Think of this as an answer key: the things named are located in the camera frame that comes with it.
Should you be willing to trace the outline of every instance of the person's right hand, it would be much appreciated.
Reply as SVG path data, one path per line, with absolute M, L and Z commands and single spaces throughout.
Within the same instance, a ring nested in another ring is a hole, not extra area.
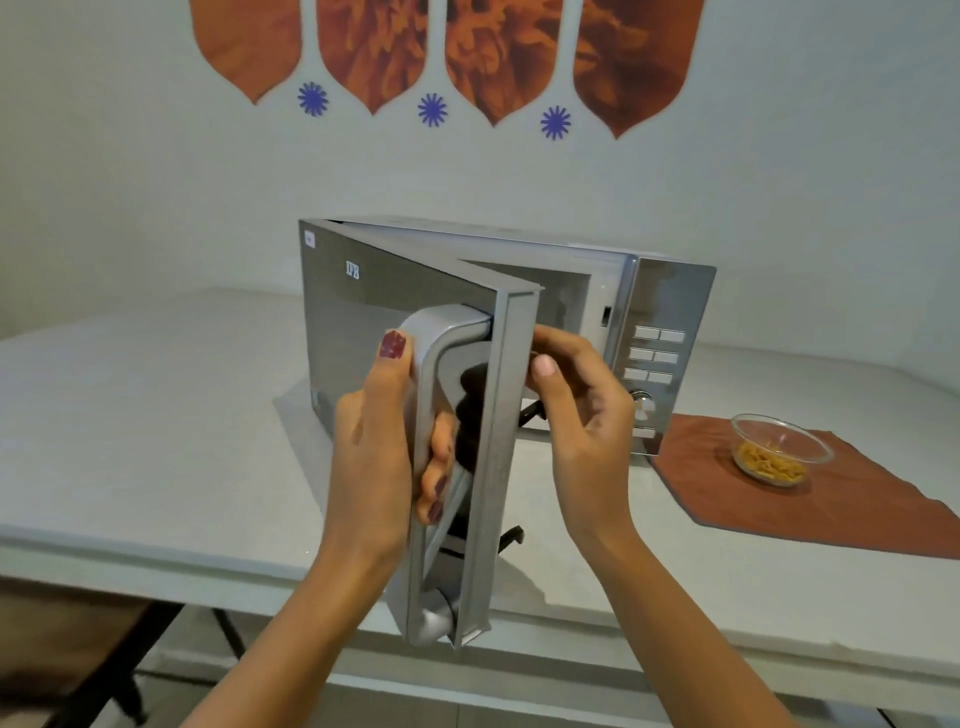
M 634 401 L 591 343 L 534 329 L 527 386 L 553 440 L 553 478 L 566 530 L 584 555 L 635 532 L 627 497 Z

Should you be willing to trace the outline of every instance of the brown placemat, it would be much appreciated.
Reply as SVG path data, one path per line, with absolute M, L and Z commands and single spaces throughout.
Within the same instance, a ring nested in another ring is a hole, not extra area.
M 753 480 L 733 462 L 729 420 L 674 415 L 654 468 L 700 525 L 759 536 L 960 559 L 960 519 L 832 432 L 836 458 L 795 489 Z

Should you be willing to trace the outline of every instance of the hand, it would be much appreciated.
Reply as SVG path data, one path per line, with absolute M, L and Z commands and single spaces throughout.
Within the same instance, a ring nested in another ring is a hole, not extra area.
M 414 342 L 387 331 L 363 389 L 337 402 L 333 464 L 327 495 L 321 556 L 357 570 L 378 591 L 386 585 L 406 547 L 414 499 L 403 422 Z M 431 439 L 432 459 L 416 503 L 421 522 L 438 520 L 453 465 L 456 418 L 441 413 Z
M 532 348 L 527 386 L 550 423 L 566 530 L 587 556 L 636 533 L 627 497 L 634 401 L 587 339 L 537 326 Z

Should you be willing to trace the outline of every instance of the person's left hand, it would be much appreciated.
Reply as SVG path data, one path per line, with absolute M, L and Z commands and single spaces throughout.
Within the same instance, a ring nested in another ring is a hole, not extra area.
M 413 476 L 403 423 L 414 342 L 387 331 L 363 389 L 337 402 L 333 465 L 320 554 L 359 569 L 380 585 L 396 569 L 406 546 L 411 508 L 435 522 L 453 466 L 456 418 L 441 413 L 431 439 L 432 459 L 414 505 Z

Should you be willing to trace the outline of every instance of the wall decal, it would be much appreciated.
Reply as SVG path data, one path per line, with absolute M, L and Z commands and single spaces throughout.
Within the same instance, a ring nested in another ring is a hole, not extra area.
M 190 0 L 197 46 L 255 104 L 300 62 L 300 0 Z
M 563 139 L 570 131 L 570 114 L 566 109 L 550 107 L 540 118 L 540 130 L 550 141 Z
M 680 93 L 704 0 L 584 0 L 573 84 L 620 137 Z
M 304 113 L 310 116 L 323 116 L 329 100 L 326 97 L 326 91 L 320 84 L 314 84 L 308 81 L 300 87 L 300 95 L 297 97 L 300 101 L 300 108 Z
M 420 104 L 417 108 L 420 110 L 417 116 L 419 116 L 420 121 L 428 127 L 439 127 L 446 121 L 446 101 L 444 101 L 444 97 L 439 94 L 426 94 L 426 96 L 420 99 Z
M 317 0 L 317 26 L 326 69 L 370 113 L 423 71 L 427 0 Z
M 491 124 L 550 83 L 563 8 L 563 0 L 447 0 L 446 72 Z

